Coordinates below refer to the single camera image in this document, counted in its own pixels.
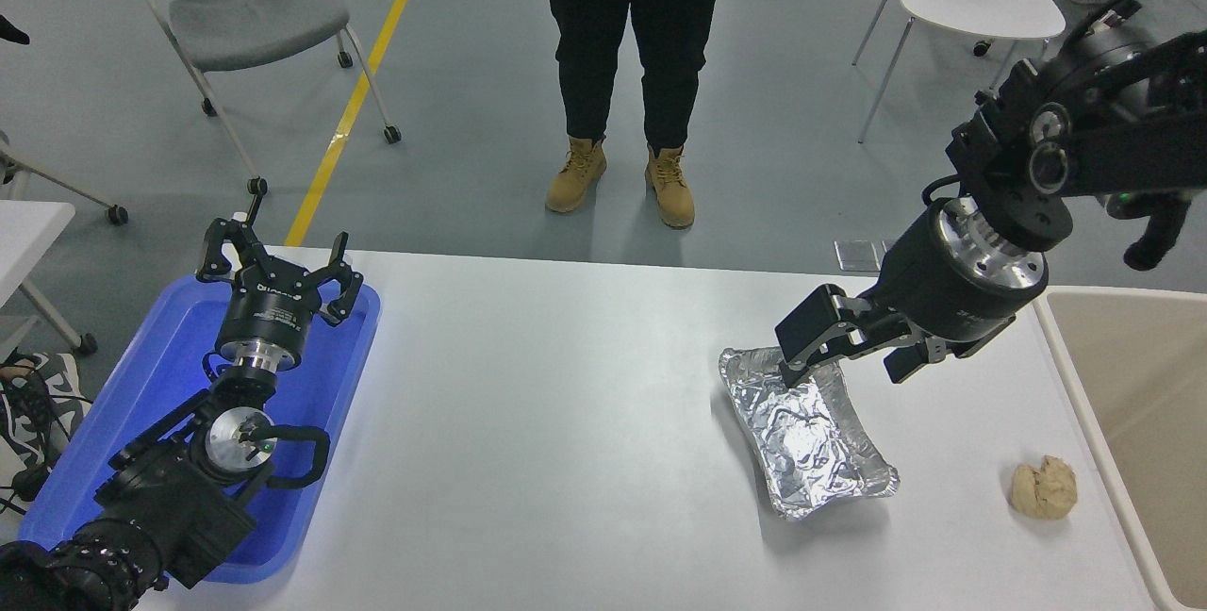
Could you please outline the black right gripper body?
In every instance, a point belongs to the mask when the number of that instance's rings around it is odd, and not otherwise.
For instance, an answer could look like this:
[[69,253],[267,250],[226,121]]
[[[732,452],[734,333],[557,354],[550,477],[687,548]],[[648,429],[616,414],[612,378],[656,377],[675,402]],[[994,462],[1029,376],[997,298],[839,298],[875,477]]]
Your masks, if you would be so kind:
[[974,353],[1018,314],[1020,250],[976,206],[928,206],[890,248],[863,297],[954,353]]

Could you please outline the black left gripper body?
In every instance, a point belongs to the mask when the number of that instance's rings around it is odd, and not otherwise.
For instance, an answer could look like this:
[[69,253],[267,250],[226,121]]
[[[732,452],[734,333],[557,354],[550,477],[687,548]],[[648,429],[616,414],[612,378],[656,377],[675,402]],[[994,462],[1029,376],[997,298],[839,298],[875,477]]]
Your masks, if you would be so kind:
[[231,302],[215,339],[225,357],[237,354],[237,345],[262,341],[284,349],[288,357],[305,353],[307,333],[319,312],[317,291],[287,293],[260,283],[243,286],[231,279]]

